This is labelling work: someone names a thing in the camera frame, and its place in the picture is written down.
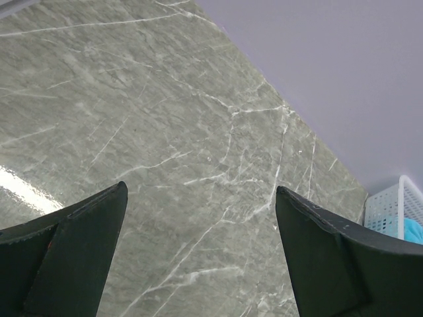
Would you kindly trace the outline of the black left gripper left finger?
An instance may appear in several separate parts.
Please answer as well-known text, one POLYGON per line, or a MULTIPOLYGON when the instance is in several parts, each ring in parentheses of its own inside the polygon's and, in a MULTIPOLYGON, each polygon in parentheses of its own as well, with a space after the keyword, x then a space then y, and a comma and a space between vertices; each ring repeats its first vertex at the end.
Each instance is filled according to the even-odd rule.
POLYGON ((118 182, 1 230, 2 316, 96 316, 128 204, 118 182))

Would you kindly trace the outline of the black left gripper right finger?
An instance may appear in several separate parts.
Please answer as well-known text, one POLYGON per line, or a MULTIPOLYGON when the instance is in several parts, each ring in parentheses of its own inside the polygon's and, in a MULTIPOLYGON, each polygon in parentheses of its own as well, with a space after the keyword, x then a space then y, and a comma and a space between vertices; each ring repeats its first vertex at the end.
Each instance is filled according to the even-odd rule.
POLYGON ((422 246, 367 229, 290 189, 276 217, 300 316, 421 316, 422 246))

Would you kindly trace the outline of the light blue cotton t-shirt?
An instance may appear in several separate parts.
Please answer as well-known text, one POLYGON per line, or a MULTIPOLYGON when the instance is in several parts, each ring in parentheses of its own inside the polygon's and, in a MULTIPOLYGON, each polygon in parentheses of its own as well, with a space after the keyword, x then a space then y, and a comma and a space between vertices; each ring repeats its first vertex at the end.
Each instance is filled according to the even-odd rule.
POLYGON ((415 220, 404 219, 404 240, 423 245, 423 228, 415 220))

